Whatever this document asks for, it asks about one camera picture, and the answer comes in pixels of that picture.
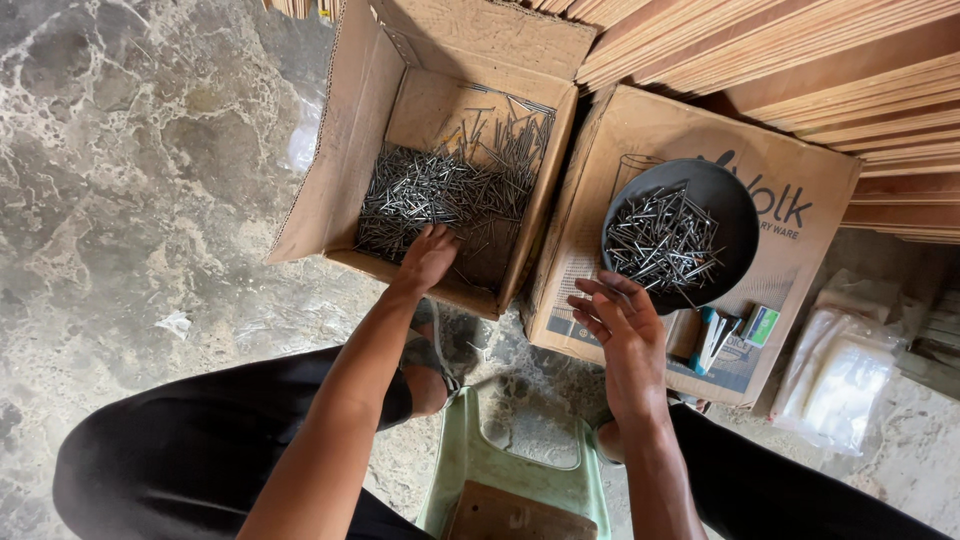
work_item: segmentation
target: plastic chair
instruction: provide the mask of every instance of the plastic chair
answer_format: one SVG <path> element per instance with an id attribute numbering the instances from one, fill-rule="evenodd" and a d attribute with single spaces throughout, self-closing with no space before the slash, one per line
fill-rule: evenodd
<path id="1" fill-rule="evenodd" d="M 597 524 L 598 540 L 609 540 L 607 504 L 589 433 L 587 423 L 578 420 L 575 436 L 579 456 L 577 464 L 569 469 L 502 451 L 481 433 L 477 393 L 465 386 L 444 412 L 437 469 L 417 526 L 439 539 L 464 482 L 471 479 L 589 518 Z"/>

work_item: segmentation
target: hand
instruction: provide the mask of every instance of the hand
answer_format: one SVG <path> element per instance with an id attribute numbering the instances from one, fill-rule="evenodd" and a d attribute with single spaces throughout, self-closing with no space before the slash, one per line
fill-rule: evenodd
<path id="1" fill-rule="evenodd" d="M 592 300 L 570 296 L 573 317 L 603 345 L 607 359 L 607 402 L 615 418 L 666 410 L 666 331 L 650 296 L 640 285 L 606 270 L 600 282 L 577 280 Z"/>
<path id="2" fill-rule="evenodd" d="M 420 236 L 414 240 L 400 264 L 394 282 L 422 296 L 430 287 L 440 282 L 453 263 L 460 249 L 456 233 L 443 223 L 424 225 Z"/>

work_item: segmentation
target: stained floor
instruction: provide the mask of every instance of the stained floor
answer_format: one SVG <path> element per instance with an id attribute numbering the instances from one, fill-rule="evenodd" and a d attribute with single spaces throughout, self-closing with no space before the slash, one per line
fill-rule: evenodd
<path id="1" fill-rule="evenodd" d="M 262 262 L 310 154 L 329 26 L 254 0 L 0 8 L 0 538 L 71 538 L 50 485 L 85 415 L 169 380 L 342 343 L 383 285 L 320 258 Z M 859 245 L 838 241 L 835 258 Z M 178 311 L 185 339 L 155 326 Z M 603 407 L 602 370 L 531 347 L 515 310 L 490 324 L 445 309 L 444 322 L 487 436 L 569 463 L 571 419 Z M 960 406 L 910 380 L 886 389 L 860 458 L 769 428 L 761 410 L 710 417 L 960 534 Z M 366 485 L 407 517 L 438 435 L 434 417 L 377 437 Z M 629 538 L 622 470 L 604 479 L 614 535 Z"/>

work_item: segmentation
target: person's left hand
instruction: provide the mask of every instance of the person's left hand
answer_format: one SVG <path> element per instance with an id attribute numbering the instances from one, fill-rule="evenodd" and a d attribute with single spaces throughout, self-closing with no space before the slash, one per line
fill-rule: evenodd
<path id="1" fill-rule="evenodd" d="M 456 233 L 443 223 L 424 225 L 396 273 L 395 282 L 422 295 L 440 282 L 460 249 Z"/>

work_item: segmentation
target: black pants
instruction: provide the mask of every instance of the black pants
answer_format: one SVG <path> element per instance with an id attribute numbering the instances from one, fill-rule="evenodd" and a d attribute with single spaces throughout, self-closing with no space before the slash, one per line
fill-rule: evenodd
<path id="1" fill-rule="evenodd" d="M 60 448 L 57 511 L 84 540 L 233 538 L 338 352 L 179 380 L 94 412 Z M 397 371 L 380 428 L 411 409 Z M 947 538 L 685 405 L 670 415 L 700 517 L 726 538 Z M 363 491 L 348 538 L 430 537 Z"/>

